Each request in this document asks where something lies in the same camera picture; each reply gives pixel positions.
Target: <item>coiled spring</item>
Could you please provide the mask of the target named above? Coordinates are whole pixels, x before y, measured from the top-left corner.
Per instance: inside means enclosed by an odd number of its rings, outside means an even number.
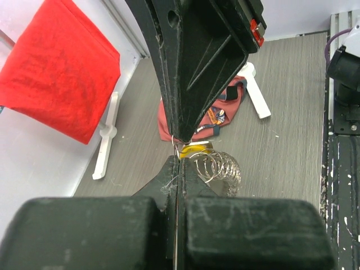
[[[241,172],[234,157],[214,149],[206,149],[190,156],[198,175],[209,183],[212,180],[224,182],[223,194],[235,197],[239,192]]]

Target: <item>white wall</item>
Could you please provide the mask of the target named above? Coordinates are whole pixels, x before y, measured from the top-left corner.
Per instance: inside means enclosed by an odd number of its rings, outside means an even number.
[[[124,91],[139,55],[100,1],[74,2],[120,52],[121,77],[115,89]],[[42,0],[0,0],[0,29],[16,41],[41,3]],[[9,52],[0,44],[0,68]],[[4,109],[0,114],[0,239],[24,201],[73,194],[99,140],[95,132],[89,145],[83,145],[25,115]]]
[[[360,0],[262,0],[267,40],[328,30],[330,15],[360,8]]]
[[[126,4],[125,0],[112,0],[114,6],[116,9],[120,12],[121,17],[124,19],[124,21],[129,25],[135,36],[138,38],[138,40],[141,42],[142,47],[146,49],[147,53],[149,53],[149,49],[147,48],[145,38],[143,37],[141,33],[141,29],[139,25],[136,22],[136,19],[134,15],[131,13],[131,10]]]

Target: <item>red cloth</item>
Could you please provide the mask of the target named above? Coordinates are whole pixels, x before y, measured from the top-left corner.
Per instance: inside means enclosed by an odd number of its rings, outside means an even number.
[[[0,105],[87,144],[120,76],[119,61],[71,0],[45,0],[0,73]]]
[[[244,77],[235,76],[235,78],[233,78],[232,81],[230,82],[229,86],[234,86],[237,82],[244,80],[244,79],[245,79]],[[224,125],[227,125],[231,122],[231,120],[235,116],[235,113],[237,112],[237,109],[240,106],[241,99],[242,99],[244,93],[245,93],[244,86],[242,84],[238,84],[237,85],[237,99],[230,100],[230,101],[218,99],[213,103],[213,105],[212,105],[213,107],[216,107],[216,108],[219,108],[219,109],[222,109],[225,111],[225,121],[224,121],[224,123],[222,123],[220,125],[221,127]],[[211,123],[212,123],[212,121],[210,120],[209,114],[206,114],[204,116],[204,118],[202,119],[202,121],[200,122],[199,126],[211,124]],[[171,141],[172,137],[169,134],[167,119],[165,116],[164,104],[163,104],[162,100],[160,101],[159,112],[157,114],[157,126],[159,128],[160,138],[163,141]],[[197,140],[211,137],[212,135],[214,135],[214,129],[206,128],[206,129],[203,129],[202,131],[200,131],[199,133],[194,134],[192,136],[192,140],[197,141]]]

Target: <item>wood grain floor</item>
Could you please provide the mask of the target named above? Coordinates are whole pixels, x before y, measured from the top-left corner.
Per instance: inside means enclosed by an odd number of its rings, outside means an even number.
[[[272,116],[259,120],[247,97],[233,122],[211,138],[241,165],[240,196],[320,201],[326,33],[265,42],[251,55]],[[93,181],[96,155],[75,196],[132,195],[172,154],[158,135],[160,90],[151,60],[142,60],[121,99],[106,177]]]

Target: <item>white plastic stand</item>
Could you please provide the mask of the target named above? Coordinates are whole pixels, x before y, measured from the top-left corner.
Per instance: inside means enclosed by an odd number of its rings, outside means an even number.
[[[263,119],[269,117],[271,115],[271,112],[254,78],[256,73],[257,72],[254,65],[250,62],[247,62],[245,66],[237,73],[237,75],[245,77],[247,81],[247,91],[249,93],[251,101],[254,104],[259,118]]]
[[[111,141],[117,134],[115,127],[116,117],[118,115],[120,104],[119,94],[117,92],[112,93],[110,98],[109,112],[107,113],[105,124],[100,122],[100,135],[102,137],[100,144],[100,151],[97,157],[95,172],[92,175],[92,179],[99,180],[105,176],[107,161],[109,160]]]

